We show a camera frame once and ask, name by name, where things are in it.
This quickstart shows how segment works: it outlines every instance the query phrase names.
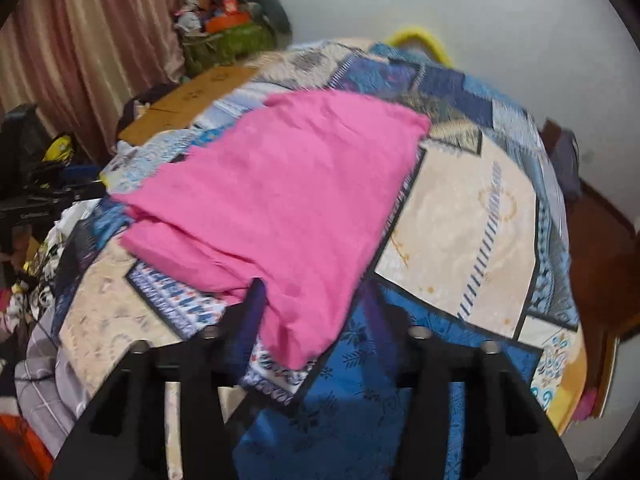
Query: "cardboard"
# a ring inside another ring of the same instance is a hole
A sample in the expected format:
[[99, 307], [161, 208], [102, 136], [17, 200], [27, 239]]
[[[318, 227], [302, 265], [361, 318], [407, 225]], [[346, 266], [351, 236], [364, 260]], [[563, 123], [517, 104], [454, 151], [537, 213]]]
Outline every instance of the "cardboard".
[[121, 131], [119, 138], [139, 146], [158, 132], [188, 128], [213, 101], [251, 79], [256, 71], [242, 66], [207, 70], [151, 105], [142, 117]]

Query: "green basket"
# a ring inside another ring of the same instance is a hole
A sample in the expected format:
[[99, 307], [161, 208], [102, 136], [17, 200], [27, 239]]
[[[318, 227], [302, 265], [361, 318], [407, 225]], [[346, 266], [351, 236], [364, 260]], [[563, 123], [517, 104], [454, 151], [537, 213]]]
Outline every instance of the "green basket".
[[270, 31], [256, 23], [245, 23], [206, 36], [186, 36], [182, 40], [184, 68], [189, 77], [219, 65], [230, 65], [239, 57], [273, 50]]

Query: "pink curtain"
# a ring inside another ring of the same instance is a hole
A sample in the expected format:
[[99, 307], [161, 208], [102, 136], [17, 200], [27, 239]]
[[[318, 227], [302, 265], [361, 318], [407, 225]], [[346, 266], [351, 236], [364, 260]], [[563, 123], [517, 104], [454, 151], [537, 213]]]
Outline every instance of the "pink curtain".
[[52, 136], [73, 132], [106, 162], [124, 103], [182, 73], [174, 8], [175, 0], [20, 0], [0, 29], [0, 116], [37, 103]]

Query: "metal bolt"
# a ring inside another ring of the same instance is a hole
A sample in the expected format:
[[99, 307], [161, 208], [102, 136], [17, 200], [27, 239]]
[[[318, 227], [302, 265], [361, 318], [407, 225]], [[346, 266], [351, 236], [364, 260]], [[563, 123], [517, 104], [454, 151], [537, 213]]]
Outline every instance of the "metal bolt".
[[433, 332], [425, 326], [413, 325], [409, 327], [409, 337], [412, 339], [428, 339]]
[[217, 339], [222, 336], [222, 330], [217, 325], [209, 325], [202, 329], [200, 336], [203, 339]]
[[502, 351], [500, 345], [495, 341], [484, 341], [480, 343], [480, 348], [485, 354], [499, 354]]
[[131, 352], [132, 354], [143, 354], [147, 352], [150, 348], [151, 346], [149, 345], [148, 341], [139, 339], [138, 341], [133, 343], [133, 345], [130, 346], [129, 352]]

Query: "pink towel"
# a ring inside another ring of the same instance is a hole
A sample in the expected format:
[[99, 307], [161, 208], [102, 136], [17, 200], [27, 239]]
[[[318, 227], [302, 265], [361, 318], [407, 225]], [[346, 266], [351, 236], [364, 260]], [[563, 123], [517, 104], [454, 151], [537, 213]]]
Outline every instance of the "pink towel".
[[300, 368], [338, 336], [430, 122], [350, 92], [278, 94], [265, 105], [116, 196], [136, 219], [122, 244], [180, 282], [237, 300], [262, 278], [260, 337]]

